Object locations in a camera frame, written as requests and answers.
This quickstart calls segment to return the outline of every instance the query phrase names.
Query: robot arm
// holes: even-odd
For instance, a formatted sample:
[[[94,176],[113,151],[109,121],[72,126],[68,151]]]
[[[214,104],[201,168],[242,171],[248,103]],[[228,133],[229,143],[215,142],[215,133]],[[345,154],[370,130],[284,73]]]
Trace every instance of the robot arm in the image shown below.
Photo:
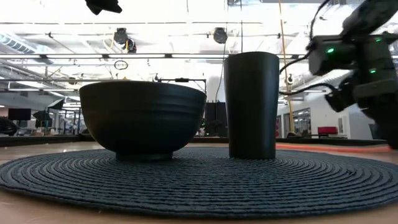
[[[353,71],[325,95],[329,105],[340,112],[356,103],[375,120],[394,149],[398,149],[398,77],[389,45],[398,40],[398,34],[371,33],[397,11],[396,0],[365,0],[345,19],[340,35],[315,36],[307,47],[313,75],[334,69]]]

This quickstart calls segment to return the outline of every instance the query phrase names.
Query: black round rug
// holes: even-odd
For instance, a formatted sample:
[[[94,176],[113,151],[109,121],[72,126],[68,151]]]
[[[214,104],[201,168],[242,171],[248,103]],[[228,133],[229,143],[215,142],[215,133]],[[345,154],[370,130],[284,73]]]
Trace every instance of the black round rug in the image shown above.
[[[119,162],[107,150],[17,159],[0,187],[84,207],[184,218],[277,218],[380,207],[398,199],[398,166],[277,151],[229,159],[225,147],[186,147],[171,161]]]

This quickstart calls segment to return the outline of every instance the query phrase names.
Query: bowl rim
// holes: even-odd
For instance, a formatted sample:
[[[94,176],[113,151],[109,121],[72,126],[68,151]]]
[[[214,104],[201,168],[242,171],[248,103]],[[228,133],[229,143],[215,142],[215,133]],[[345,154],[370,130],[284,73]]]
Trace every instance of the bowl rim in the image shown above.
[[[204,92],[202,92],[200,90],[197,90],[195,88],[189,87],[189,86],[183,86],[183,85],[178,85],[178,84],[174,84],[174,83],[161,83],[161,82],[148,82],[148,81],[135,81],[135,80],[111,80],[111,81],[105,81],[105,82],[95,82],[95,83],[90,83],[90,84],[84,85],[84,86],[80,87],[80,89],[84,90],[84,89],[89,88],[90,86],[93,86],[93,85],[104,85],[104,83],[127,83],[127,82],[130,83],[130,84],[138,84],[138,83],[140,83],[140,84],[144,84],[144,85],[173,85],[173,86],[178,86],[178,88],[185,88],[187,90],[196,91],[196,92],[204,95],[205,97],[207,97],[206,93],[204,93]]]

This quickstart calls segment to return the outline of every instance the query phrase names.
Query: yellow pole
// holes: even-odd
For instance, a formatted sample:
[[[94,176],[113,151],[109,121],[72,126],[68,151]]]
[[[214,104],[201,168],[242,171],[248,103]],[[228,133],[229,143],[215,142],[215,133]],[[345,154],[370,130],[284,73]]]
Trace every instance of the yellow pole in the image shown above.
[[[286,49],[285,49],[284,21],[283,21],[283,17],[282,17],[282,3],[280,0],[278,0],[278,2],[279,2],[279,14],[280,14],[280,31],[282,33],[282,49],[283,49],[283,55],[284,55],[284,64],[286,65]],[[287,69],[285,69],[285,80],[287,80]],[[289,93],[290,87],[287,84],[287,82],[285,82],[285,84],[286,84],[286,91]],[[287,103],[289,105],[290,132],[294,132],[292,102],[290,99],[288,99]]]

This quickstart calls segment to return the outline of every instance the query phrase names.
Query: wall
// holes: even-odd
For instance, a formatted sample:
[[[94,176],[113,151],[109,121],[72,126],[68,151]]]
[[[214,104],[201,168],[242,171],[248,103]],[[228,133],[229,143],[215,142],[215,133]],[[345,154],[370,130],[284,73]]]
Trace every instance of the wall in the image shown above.
[[[5,117],[5,116],[8,116],[8,108],[6,107],[0,108],[0,117]]]
[[[348,113],[350,138],[373,139],[369,124],[374,124],[374,120],[365,116],[357,106],[350,107]]]
[[[340,116],[348,115],[349,108],[336,113],[323,97],[323,94],[311,93],[305,97],[305,101],[293,101],[293,111],[310,108],[311,111],[311,132],[318,134],[318,127],[333,126],[338,127],[338,118]],[[278,106],[277,115],[282,115],[282,128],[284,128],[283,114],[289,113],[289,107],[285,105]]]
[[[44,110],[46,106],[59,98],[54,96],[43,96],[37,92],[29,92],[28,97],[19,93],[0,93],[0,105],[11,108],[30,108],[32,110]]]
[[[348,139],[372,139],[369,124],[374,124],[374,121],[365,116],[356,105],[350,106],[340,113],[336,113],[330,108],[323,94],[319,93],[311,93],[305,97],[305,101],[293,101],[292,104],[293,111],[310,108],[312,134],[318,134],[318,127],[320,126],[338,127],[338,118],[345,116],[347,118],[345,136]],[[277,115],[282,115],[282,133],[284,131],[283,114],[288,112],[288,106],[279,105]]]

